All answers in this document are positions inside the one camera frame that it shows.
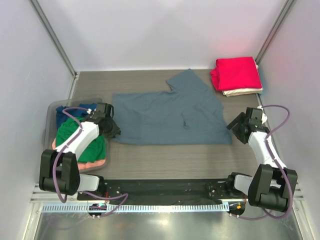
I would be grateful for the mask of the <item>clear plastic storage bin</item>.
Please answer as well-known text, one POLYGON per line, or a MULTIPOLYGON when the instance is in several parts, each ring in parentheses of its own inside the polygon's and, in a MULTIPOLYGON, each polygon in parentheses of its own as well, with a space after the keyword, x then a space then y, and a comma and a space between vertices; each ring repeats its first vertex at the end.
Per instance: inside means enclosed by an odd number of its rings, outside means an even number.
MULTIPOLYGON (((103 101, 104 100, 100 96, 93 96, 93 97, 87 97, 87 98, 72 98, 72 99, 60 100, 60 101, 51 103, 47 109, 43 149, 54 150, 56 148, 56 134, 58 130, 56 125, 56 108, 57 107, 67 106, 68 108, 70 107, 78 108, 79 104, 102 103, 103 101)), ((106 163, 103 166, 94 167, 91 170, 80 170, 79 171, 80 173, 99 170, 107 166, 107 164, 110 161, 109 142, 106 138, 104 138, 104 140, 105 140, 105 145, 107 150, 106 163)))

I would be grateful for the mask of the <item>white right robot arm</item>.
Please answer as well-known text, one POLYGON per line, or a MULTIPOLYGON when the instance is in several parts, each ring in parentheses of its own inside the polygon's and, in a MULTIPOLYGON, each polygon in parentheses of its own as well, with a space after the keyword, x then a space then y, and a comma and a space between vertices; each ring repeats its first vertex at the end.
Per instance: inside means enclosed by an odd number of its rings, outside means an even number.
POLYGON ((281 161, 263 118, 262 109, 248 107, 227 126, 240 142, 251 147, 259 166, 254 176, 231 173, 225 192, 231 198, 243 193, 251 206, 263 209, 266 214, 270 211, 286 214, 292 207, 298 174, 281 161))

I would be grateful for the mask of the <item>grey blue t shirt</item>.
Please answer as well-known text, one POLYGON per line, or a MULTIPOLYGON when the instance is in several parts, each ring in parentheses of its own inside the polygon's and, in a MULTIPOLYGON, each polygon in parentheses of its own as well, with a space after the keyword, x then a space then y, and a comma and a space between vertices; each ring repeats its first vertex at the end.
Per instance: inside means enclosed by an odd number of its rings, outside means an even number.
POLYGON ((166 81, 170 91, 115 93, 115 140, 132 145, 230 145, 224 106, 212 88, 187 69, 166 81))

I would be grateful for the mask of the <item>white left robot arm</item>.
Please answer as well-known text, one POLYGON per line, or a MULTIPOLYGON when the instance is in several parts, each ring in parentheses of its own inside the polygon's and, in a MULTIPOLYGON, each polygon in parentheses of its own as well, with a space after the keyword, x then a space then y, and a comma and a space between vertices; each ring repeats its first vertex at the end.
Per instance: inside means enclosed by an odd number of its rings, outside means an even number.
POLYGON ((80 173, 78 158, 99 136, 113 138, 120 133, 120 128, 110 116, 89 117, 80 122, 77 130, 63 144, 42 152, 39 188, 59 196, 88 191, 95 200, 101 200, 106 194, 106 187, 99 183, 98 176, 80 173))

